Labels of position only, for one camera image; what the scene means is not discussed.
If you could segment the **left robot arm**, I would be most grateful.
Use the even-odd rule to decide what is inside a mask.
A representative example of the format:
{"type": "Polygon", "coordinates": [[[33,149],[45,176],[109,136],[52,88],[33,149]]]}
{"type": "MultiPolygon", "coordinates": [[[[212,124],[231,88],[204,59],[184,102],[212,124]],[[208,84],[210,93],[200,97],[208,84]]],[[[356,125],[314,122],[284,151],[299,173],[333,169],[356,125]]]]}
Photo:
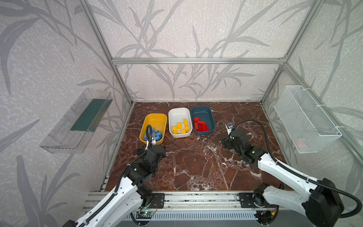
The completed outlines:
{"type": "Polygon", "coordinates": [[[144,186],[158,171],[165,158],[165,147],[152,145],[124,170],[117,185],[89,212],[65,227],[115,227],[133,211],[152,202],[152,191],[144,186]]]}

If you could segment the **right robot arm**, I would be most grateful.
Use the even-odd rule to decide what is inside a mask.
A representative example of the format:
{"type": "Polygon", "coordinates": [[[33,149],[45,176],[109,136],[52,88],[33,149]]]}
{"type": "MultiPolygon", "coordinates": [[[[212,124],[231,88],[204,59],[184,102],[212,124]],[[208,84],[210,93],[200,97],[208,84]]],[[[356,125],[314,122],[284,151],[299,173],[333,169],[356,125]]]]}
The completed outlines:
{"type": "Polygon", "coordinates": [[[343,202],[335,191],[335,185],[324,178],[314,184],[314,177],[305,175],[276,159],[269,149],[252,146],[247,134],[239,129],[228,129],[223,147],[234,150],[247,164],[257,167],[290,190],[263,183],[253,193],[254,203],[259,207],[278,205],[300,213],[317,227],[332,227],[344,210],[343,202]]]}

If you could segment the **blue lego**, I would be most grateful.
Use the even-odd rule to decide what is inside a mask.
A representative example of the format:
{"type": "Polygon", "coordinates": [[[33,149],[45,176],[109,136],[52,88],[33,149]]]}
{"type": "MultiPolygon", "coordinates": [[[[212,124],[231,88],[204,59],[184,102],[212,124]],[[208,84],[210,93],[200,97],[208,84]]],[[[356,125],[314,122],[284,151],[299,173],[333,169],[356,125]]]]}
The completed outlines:
{"type": "Polygon", "coordinates": [[[156,142],[160,141],[163,138],[163,134],[160,131],[156,131],[152,128],[152,139],[156,142]]]}

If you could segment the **red lego cluster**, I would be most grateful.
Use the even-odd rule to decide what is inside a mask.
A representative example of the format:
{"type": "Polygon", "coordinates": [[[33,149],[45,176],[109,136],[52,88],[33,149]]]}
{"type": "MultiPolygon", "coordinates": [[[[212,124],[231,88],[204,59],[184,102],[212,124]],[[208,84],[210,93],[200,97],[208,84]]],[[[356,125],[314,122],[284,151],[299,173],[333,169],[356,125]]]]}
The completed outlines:
{"type": "Polygon", "coordinates": [[[193,118],[194,129],[199,132],[209,131],[209,127],[206,122],[200,120],[199,117],[193,118]]]}

